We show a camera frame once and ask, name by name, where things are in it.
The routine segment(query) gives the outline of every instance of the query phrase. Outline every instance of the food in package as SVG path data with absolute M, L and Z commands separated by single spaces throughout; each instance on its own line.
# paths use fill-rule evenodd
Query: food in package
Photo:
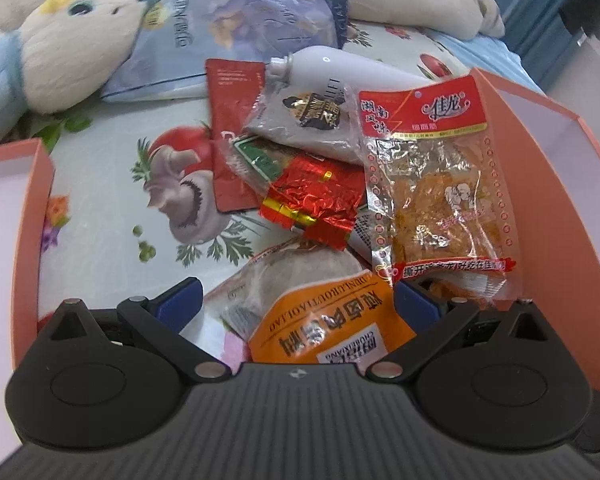
M 359 137 L 341 99 L 284 83 L 267 84 L 244 128 L 285 146 L 362 165 Z
M 516 225 L 474 79 L 359 99 L 376 270 L 392 280 L 486 273 L 506 279 L 493 299 L 515 298 Z
M 215 145 L 216 207 L 221 212 L 257 208 L 260 200 L 248 184 L 231 171 L 219 146 L 240 135 L 264 85 L 264 63 L 207 59 L 205 65 L 212 117 L 211 138 Z
M 258 136 L 232 143 L 227 162 L 264 195 L 261 216 L 335 249 L 347 246 L 365 197 L 362 167 Z
M 348 251 L 294 238 L 255 256 L 205 296 L 266 363 L 357 363 L 361 370 L 415 336 L 391 286 Z

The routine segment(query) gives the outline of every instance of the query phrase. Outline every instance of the white label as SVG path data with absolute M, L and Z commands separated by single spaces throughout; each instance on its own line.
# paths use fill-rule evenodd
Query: white label
M 373 323 L 336 346 L 318 354 L 323 364 L 358 363 L 360 371 L 387 355 L 378 326 Z

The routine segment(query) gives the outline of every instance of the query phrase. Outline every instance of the blue curtain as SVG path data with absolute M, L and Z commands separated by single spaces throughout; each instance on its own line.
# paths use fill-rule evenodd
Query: blue curtain
M 519 0 L 505 22 L 504 43 L 543 90 L 560 75 L 583 36 L 564 27 L 559 11 L 567 1 Z

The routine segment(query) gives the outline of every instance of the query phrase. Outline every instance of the blue plush fabric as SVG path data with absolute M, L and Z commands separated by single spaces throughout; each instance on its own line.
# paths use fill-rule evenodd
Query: blue plush fabric
M 522 68 L 520 56 L 511 52 L 507 45 L 500 40 L 478 35 L 472 40 L 461 41 L 434 30 L 430 34 L 469 68 L 483 68 L 539 94 L 544 94 L 529 74 L 526 73 L 525 69 Z
M 0 34 L 0 137 L 15 126 L 26 110 L 18 33 Z

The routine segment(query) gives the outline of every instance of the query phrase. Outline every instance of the white bottle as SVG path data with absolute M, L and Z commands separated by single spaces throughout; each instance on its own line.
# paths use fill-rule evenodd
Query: white bottle
M 429 86 L 434 82 L 385 63 L 330 46 L 308 46 L 285 58 L 273 57 L 267 65 L 273 76 L 331 99 L 343 87 L 357 90 L 397 91 Z

